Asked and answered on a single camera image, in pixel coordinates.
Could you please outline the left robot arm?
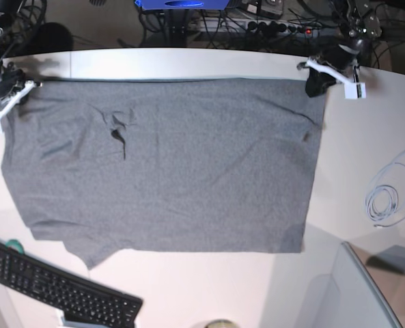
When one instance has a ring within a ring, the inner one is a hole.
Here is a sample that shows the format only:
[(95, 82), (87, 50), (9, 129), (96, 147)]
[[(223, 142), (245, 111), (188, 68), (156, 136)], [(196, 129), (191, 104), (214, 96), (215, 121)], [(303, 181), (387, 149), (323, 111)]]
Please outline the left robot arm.
[(366, 97), (360, 82), (360, 58), (381, 36), (380, 21), (369, 1), (333, 1), (333, 18), (343, 38), (308, 57), (297, 68), (308, 69), (305, 92), (310, 98), (326, 93), (340, 83), (346, 99)]

